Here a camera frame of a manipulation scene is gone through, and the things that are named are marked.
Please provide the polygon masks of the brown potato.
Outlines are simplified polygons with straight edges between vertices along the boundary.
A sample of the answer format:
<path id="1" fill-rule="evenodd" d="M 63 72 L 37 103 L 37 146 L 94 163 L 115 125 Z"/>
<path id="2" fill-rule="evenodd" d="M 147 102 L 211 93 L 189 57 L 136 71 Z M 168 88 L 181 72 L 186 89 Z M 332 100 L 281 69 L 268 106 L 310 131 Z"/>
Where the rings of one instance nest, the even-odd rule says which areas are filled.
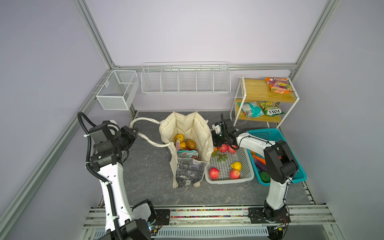
<path id="1" fill-rule="evenodd" d="M 188 148 L 189 150 L 195 150 L 197 147 L 196 142 L 193 141 L 192 139 L 186 140 L 185 145 L 186 145 L 186 148 Z"/>

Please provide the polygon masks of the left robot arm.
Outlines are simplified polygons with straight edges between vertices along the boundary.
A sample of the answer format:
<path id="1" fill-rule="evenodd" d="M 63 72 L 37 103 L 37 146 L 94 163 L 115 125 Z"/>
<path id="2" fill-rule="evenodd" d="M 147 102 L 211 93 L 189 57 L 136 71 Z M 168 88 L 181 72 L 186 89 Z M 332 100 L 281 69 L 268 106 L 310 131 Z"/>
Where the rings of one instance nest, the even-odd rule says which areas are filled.
<path id="1" fill-rule="evenodd" d="M 123 179 L 123 163 L 138 136 L 138 129 L 119 127 L 111 121 L 94 124 L 83 112 L 78 122 L 87 138 L 85 167 L 102 187 L 106 211 L 104 240 L 149 240 L 149 224 L 156 210 L 149 200 L 130 206 Z"/>

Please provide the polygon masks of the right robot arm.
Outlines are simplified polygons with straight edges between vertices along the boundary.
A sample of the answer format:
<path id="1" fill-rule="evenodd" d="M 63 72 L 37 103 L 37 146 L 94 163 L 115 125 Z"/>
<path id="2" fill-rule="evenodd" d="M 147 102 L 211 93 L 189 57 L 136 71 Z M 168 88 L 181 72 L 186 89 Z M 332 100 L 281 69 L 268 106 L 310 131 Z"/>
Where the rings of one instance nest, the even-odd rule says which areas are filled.
<path id="1" fill-rule="evenodd" d="M 288 224 L 290 214 L 286 195 L 289 184 L 299 170 L 299 163 L 288 143 L 283 140 L 277 142 L 265 140 L 238 130 L 231 119 L 224 119 L 223 115 L 221 121 L 214 123 L 212 128 L 214 146 L 220 147 L 223 144 L 227 144 L 230 148 L 236 146 L 238 150 L 247 149 L 265 159 L 270 187 L 260 217 L 268 223 L 282 220 Z"/>

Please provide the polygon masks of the teal snack bag top shelf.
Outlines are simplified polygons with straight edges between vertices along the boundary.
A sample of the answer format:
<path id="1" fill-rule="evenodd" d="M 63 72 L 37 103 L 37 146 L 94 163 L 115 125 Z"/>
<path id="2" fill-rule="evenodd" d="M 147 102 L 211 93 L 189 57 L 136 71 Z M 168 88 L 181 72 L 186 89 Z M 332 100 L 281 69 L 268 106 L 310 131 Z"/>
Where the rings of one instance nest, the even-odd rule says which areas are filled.
<path id="1" fill-rule="evenodd" d="M 178 158 L 181 158 L 181 159 L 195 159 L 195 160 L 197 160 L 199 154 L 195 150 L 190 150 L 190 151 L 180 150 L 180 151 L 177 151 L 177 156 L 178 156 Z"/>

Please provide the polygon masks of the cream canvas grocery bag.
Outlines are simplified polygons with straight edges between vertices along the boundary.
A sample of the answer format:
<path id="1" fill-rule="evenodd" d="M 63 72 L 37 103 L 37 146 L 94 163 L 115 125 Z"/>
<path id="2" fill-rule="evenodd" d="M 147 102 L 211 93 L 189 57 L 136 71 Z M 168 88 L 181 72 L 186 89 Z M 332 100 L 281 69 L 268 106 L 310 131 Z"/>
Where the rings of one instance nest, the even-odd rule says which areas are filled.
<path id="1" fill-rule="evenodd" d="M 188 115 L 173 112 L 160 122 L 151 118 L 136 118 L 131 121 L 129 127 L 132 128 L 137 121 L 149 121 L 159 125 L 161 144 L 150 140 L 141 131 L 139 131 L 139 136 L 154 147 L 168 149 L 171 155 L 170 167 L 173 173 L 173 188 L 199 187 L 214 151 L 208 122 L 198 112 Z M 186 140 L 193 140 L 196 143 L 198 153 L 196 159 L 178 155 L 175 140 L 178 134 L 183 135 Z"/>

